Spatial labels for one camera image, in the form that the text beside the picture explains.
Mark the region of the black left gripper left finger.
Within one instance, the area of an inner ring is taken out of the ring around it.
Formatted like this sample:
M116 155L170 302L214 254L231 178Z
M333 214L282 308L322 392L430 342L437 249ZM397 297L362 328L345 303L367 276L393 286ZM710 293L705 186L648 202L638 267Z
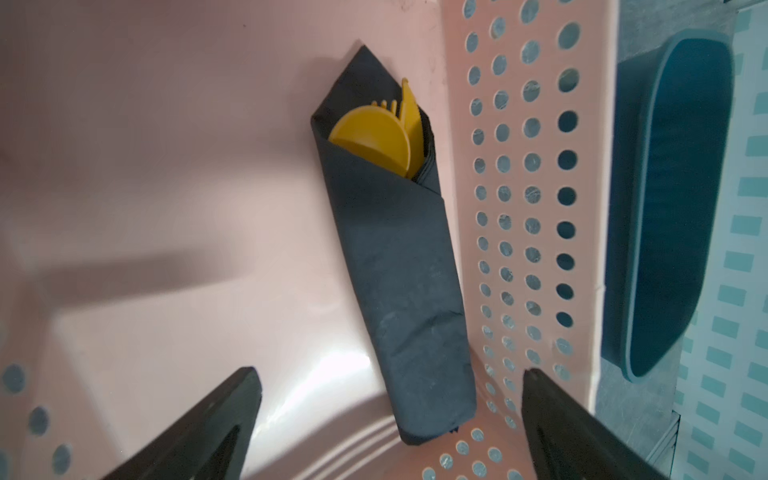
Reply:
M238 479L245 463L262 385L241 367L108 479Z

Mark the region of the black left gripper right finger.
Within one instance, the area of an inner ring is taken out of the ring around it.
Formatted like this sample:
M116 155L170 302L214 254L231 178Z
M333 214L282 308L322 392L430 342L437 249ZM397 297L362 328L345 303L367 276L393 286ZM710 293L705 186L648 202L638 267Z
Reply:
M539 479L664 478L538 368L523 375L522 419Z

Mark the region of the black paper napkin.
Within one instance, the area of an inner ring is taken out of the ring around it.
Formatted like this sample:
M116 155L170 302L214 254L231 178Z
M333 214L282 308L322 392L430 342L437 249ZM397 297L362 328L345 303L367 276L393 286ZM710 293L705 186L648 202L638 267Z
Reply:
M401 87L361 46L311 118L342 252L402 441L458 429L477 409L464 304L432 126L414 179L330 142L334 124Z

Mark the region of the orange plastic spoon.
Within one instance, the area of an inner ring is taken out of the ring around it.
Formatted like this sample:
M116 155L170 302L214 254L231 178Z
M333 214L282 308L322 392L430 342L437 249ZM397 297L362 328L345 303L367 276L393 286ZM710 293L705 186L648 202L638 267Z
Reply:
M410 166L410 141L402 122L379 106L349 111L334 125L328 140L400 177L406 176Z

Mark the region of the orange plastic fork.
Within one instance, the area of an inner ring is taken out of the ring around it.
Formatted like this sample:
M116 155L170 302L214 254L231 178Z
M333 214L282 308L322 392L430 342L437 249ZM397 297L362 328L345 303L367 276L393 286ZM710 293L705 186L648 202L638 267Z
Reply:
M371 103L372 106L377 106L380 108L383 108L387 111L389 111L392 115L394 115L396 118L399 118L399 106L398 102L396 100L381 100L381 101L373 101Z

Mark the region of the orange plastic knife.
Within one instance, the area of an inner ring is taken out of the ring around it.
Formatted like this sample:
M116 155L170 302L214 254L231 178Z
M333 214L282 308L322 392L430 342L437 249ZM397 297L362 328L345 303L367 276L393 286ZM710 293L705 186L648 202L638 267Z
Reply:
M414 179L425 161L421 111L407 78L402 79L401 115L410 142L410 162L406 177Z

